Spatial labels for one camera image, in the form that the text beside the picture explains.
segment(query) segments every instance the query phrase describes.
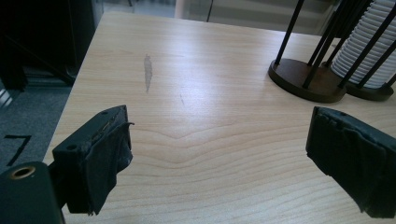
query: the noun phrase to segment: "wooden base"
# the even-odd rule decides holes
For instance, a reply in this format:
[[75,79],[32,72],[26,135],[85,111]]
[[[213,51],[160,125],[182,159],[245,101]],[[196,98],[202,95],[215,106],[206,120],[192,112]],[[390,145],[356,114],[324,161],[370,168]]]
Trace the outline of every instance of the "wooden base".
[[303,88],[311,66],[293,59],[281,59],[278,65],[271,62],[270,78],[282,89],[309,101],[335,103],[346,94],[346,88],[339,88],[341,78],[329,68],[318,68],[308,89]]
[[393,94],[392,87],[381,87],[379,89],[357,88],[356,84],[348,82],[346,93],[370,101],[386,101]]

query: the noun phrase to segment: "gray carpet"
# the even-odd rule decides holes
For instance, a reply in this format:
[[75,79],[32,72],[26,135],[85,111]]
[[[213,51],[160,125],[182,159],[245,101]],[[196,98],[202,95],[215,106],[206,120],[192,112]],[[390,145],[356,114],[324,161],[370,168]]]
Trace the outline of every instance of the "gray carpet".
[[42,161],[64,110],[71,87],[55,78],[37,79],[30,78],[23,92],[10,91],[12,102],[1,105],[0,173],[24,162]]

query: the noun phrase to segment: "white wall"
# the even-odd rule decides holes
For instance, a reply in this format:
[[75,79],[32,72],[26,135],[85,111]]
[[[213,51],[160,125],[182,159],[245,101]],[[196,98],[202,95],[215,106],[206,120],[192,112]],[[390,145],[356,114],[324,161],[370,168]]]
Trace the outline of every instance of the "white wall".
[[[320,35],[335,0],[305,0],[293,32]],[[206,21],[211,0],[177,0],[177,18]],[[214,0],[209,21],[286,31],[297,0]]]

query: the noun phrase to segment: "wooden table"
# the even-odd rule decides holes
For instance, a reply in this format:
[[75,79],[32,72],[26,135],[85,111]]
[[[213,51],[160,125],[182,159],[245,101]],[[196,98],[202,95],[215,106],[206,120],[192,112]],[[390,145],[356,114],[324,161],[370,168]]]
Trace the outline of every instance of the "wooden table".
[[[67,223],[394,223],[371,219],[306,157],[315,105],[267,75],[284,33],[108,13],[49,146],[127,105],[134,159],[97,217]],[[292,35],[308,61],[319,37]],[[146,81],[150,71],[150,83]],[[396,136],[396,97],[332,105]]]

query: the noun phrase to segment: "wood grain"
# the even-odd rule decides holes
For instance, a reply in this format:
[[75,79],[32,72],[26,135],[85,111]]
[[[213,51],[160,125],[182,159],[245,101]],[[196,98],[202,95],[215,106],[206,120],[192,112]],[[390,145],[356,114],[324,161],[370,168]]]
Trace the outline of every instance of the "wood grain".
[[[93,115],[127,105],[134,159],[97,217],[67,223],[394,223],[371,219],[306,157],[315,105],[267,70],[284,33],[108,13],[91,43],[51,150]],[[294,34],[307,62],[319,37]],[[149,91],[145,59],[149,57]],[[395,97],[333,105],[396,136]]]

